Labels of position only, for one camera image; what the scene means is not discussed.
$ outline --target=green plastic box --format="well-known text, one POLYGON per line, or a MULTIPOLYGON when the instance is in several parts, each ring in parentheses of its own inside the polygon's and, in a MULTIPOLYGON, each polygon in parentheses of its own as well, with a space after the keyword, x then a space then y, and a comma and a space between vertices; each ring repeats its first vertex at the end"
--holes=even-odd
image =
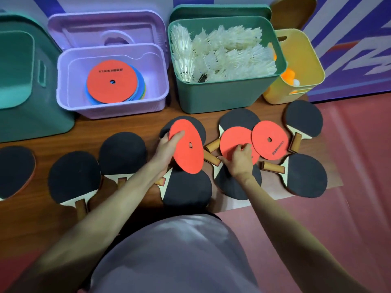
POLYGON ((287 63, 270 19, 271 10, 266 5, 179 5, 174 8, 168 27, 171 55, 170 35, 175 24, 187 28, 192 39, 202 29, 208 34, 220 25, 225 29, 240 25, 260 27, 262 46, 271 43, 277 55, 275 74, 250 79, 190 84, 179 79, 174 67, 179 103, 184 112, 193 114, 248 107, 285 71, 287 63))
POLYGON ((0 14, 0 142, 65 133, 74 114, 56 101, 61 50, 33 20, 0 14))

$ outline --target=stack of discs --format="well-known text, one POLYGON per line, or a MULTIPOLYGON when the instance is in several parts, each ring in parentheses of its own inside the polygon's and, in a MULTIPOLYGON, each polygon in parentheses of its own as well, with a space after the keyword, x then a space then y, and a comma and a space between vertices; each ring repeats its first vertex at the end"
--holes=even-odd
POLYGON ((88 74, 86 96, 93 105, 135 101, 144 98, 145 81, 135 67, 106 60, 88 74))

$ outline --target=pile of shuttlecocks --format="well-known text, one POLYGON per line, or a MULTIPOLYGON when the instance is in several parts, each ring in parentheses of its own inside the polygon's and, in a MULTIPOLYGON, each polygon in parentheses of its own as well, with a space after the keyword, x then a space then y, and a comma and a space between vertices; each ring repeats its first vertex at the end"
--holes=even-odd
POLYGON ((171 31, 173 62, 184 82, 218 82, 265 77, 276 73, 274 52, 263 47, 262 30, 235 26, 207 34, 205 30, 192 40, 180 24, 171 31))

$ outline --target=person's left hand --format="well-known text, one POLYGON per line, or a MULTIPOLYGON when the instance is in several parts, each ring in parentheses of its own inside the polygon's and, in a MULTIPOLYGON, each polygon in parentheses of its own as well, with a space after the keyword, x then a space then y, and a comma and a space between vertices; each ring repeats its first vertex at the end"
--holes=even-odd
POLYGON ((176 133, 171 140, 169 140, 169 133, 166 133, 161 138, 159 145, 156 149, 155 155, 152 157, 151 162, 154 163, 156 169, 159 170, 159 175, 156 177, 160 179, 167 172, 167 167, 174 155, 176 145, 179 140, 185 135, 185 131, 176 133))

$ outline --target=person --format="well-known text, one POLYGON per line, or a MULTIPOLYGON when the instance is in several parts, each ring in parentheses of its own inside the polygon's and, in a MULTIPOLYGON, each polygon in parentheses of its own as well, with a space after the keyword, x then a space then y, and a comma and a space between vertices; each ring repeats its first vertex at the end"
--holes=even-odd
MULTIPOLYGON (((205 213, 154 222, 101 258, 153 182, 165 174, 183 135, 170 141, 164 136, 145 166, 44 252, 7 292, 76 292, 91 271, 90 292, 97 293, 260 292, 233 231, 205 213)), ((219 158, 246 192, 301 291, 369 292, 259 186, 252 176, 250 144, 237 146, 231 161, 219 158)))

